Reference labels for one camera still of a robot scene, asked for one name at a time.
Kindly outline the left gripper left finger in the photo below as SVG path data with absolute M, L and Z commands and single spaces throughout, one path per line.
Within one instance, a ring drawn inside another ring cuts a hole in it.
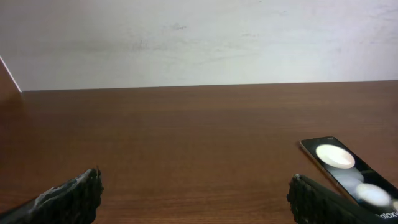
M 90 224 L 104 187 L 101 171 L 88 169 L 36 198 L 1 213 L 1 224 Z

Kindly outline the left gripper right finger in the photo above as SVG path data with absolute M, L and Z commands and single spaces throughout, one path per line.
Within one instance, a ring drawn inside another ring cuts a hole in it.
M 395 224 L 300 174 L 289 182 L 287 201 L 298 224 Z

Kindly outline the black Galaxy flip smartphone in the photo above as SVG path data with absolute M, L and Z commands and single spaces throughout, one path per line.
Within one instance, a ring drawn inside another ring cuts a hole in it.
M 360 207 L 397 223 L 397 187 L 333 136 L 300 141 L 304 152 Z

